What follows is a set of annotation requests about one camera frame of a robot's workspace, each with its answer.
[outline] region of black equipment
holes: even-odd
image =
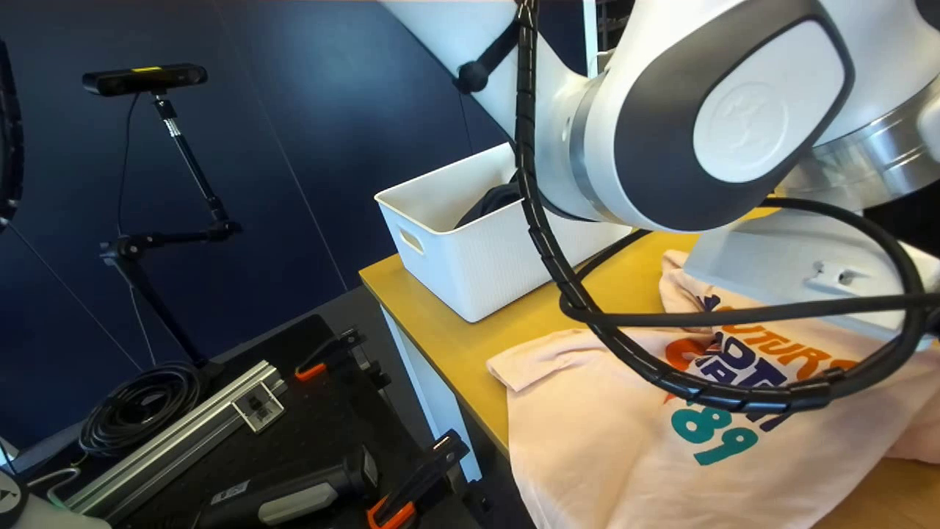
[[[100,97],[169,90],[184,85],[204,85],[208,78],[201,63],[142,63],[126,71],[91,71],[82,76],[87,90]]]
[[[0,232],[23,197],[23,123],[10,49],[0,41]]]

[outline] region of printed graphic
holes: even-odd
[[[706,300],[714,310],[731,310],[721,304],[721,297]],[[768,325],[723,325],[711,339],[683,338],[667,344],[665,359],[686,373],[739,384],[739,386],[780,386],[789,381],[814,379],[824,370],[849,370],[856,360],[836,359],[827,350],[790,339]],[[734,458],[761,442],[790,414],[731,414],[709,404],[680,404],[671,414],[674,431],[693,442],[693,458],[709,467]]]

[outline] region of fabric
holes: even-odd
[[[671,251],[671,310],[740,309],[693,281]],[[783,384],[849,366],[878,344],[819,319],[629,331],[680,370],[731,384]],[[492,359],[510,391],[510,458],[543,529],[814,526],[889,453],[940,461],[940,353],[824,410],[730,414],[634,375],[593,331],[558,331]]]

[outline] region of microphone stand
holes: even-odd
[[[226,240],[229,235],[239,232],[239,222],[232,222],[223,198],[213,191],[194,148],[189,145],[179,123],[178,123],[178,107],[169,100],[166,90],[154,90],[154,106],[160,118],[169,125],[169,134],[175,138],[194,185],[201,188],[213,226],[201,232],[142,232],[142,235],[122,235],[117,240],[103,247],[103,260],[113,263],[134,287],[139,300],[163,319],[163,325],[170,331],[170,338],[179,344],[179,350],[191,359],[194,366],[206,366],[208,359],[194,345],[189,331],[179,325],[169,301],[157,294],[151,275],[144,272],[142,260],[151,250],[160,247],[175,247],[175,242],[213,242],[213,240]]]

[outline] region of dark blue wall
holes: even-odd
[[[579,0],[546,1],[579,62]],[[388,254],[374,194],[502,140],[445,68],[376,1],[0,0],[28,119],[28,197],[0,235],[0,435],[34,442],[151,364],[129,291],[98,254],[116,238],[129,97],[87,71],[198,62],[170,90],[245,235],[170,247],[144,267],[206,353],[223,353],[360,284]],[[129,232],[206,226],[151,100],[134,115]],[[151,314],[160,360],[185,360]]]

